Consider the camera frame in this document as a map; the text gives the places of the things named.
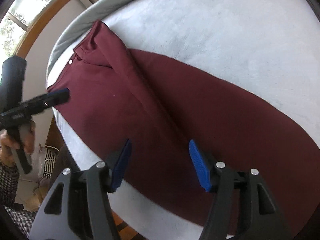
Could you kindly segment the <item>person's left hand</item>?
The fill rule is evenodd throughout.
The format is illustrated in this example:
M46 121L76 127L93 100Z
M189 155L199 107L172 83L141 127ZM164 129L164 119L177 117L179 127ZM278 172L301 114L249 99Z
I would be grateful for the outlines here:
M35 148L35 122L31 121L29 123L29 130L25 138L23 139L22 146L28 155L34 152ZM21 145L15 141L13 137L7 134L4 130L1 133L1 162L7 167L15 167L16 163L12 155L12 149L19 150Z

